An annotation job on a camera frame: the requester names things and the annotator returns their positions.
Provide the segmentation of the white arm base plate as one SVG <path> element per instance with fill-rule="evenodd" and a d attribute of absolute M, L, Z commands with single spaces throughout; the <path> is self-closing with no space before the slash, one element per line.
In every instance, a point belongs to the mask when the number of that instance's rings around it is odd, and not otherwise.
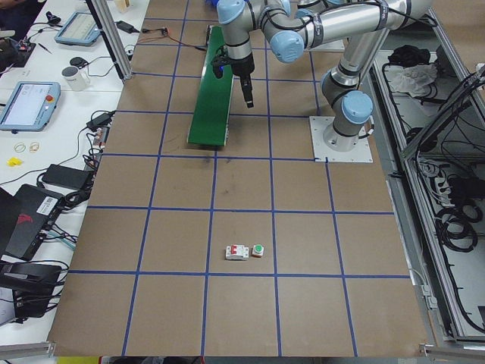
<path fill-rule="evenodd" d="M 362 125 L 357 136 L 341 136 L 333 128 L 334 117 L 309 118 L 316 162 L 372 163 L 368 131 Z"/>

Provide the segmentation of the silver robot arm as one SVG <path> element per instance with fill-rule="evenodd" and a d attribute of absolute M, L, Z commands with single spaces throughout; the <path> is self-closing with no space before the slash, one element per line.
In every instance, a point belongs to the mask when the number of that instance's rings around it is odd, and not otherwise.
<path fill-rule="evenodd" d="M 260 30 L 275 57 L 286 64 L 296 61 L 306 49 L 347 38 L 339 63 L 321 79 L 322 93 L 335 114 L 324 131 L 324 142 L 333 150 L 347 152 L 355 147 L 373 111 L 371 98 L 358 85 L 385 32 L 419 20 L 431 5 L 430 1 L 300 1 L 292 14 L 288 1 L 219 1 L 217 15 L 224 45 L 211 62 L 213 73 L 220 78 L 223 68 L 230 66 L 251 108 L 252 31 Z"/>

